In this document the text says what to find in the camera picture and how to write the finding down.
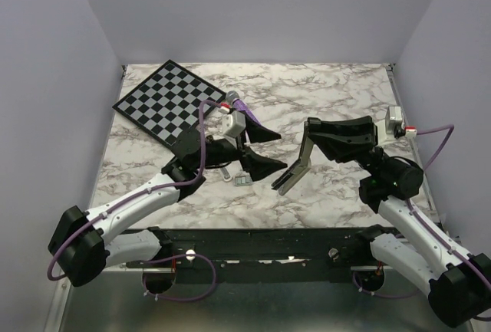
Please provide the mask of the grey staple strips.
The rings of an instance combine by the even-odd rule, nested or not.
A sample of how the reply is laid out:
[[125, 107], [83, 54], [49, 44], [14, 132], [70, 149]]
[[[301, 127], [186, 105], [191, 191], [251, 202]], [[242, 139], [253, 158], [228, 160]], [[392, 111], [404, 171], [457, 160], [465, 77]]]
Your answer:
[[250, 186], [253, 184], [252, 178], [249, 175], [236, 175], [233, 179], [235, 186]]

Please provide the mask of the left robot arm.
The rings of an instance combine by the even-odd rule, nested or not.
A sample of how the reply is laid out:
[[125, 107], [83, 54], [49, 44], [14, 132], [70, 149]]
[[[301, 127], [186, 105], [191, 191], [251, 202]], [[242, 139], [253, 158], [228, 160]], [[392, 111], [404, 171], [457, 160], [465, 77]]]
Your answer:
[[205, 169], [238, 161], [256, 182], [286, 167], [250, 147], [279, 140], [280, 133], [238, 112], [225, 116], [223, 122], [223, 137], [217, 140], [194, 127], [181, 132], [172, 147], [173, 158], [120, 199], [85, 211], [75, 205], [66, 209], [48, 243], [53, 257], [48, 267], [58, 265], [63, 276], [80, 287], [117, 263], [148, 261], [154, 267], [163, 266], [170, 257], [164, 239], [152, 230], [129, 233], [129, 227], [195, 193], [206, 181]]

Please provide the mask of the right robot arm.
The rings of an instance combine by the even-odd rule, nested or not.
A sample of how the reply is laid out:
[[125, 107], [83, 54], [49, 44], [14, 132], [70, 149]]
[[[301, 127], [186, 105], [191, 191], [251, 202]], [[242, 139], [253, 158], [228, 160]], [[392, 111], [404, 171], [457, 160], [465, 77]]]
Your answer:
[[428, 219], [411, 199], [423, 184], [424, 171], [414, 161], [388, 156], [383, 149], [417, 129], [401, 117], [374, 122], [371, 117], [305, 123], [309, 141], [330, 161], [356, 162], [369, 177], [360, 181], [361, 201], [387, 220], [407, 240], [382, 233], [353, 245], [354, 258], [368, 265], [375, 259], [403, 275], [427, 297], [435, 315], [448, 327], [468, 320], [484, 321], [490, 309], [490, 259], [472, 254]]

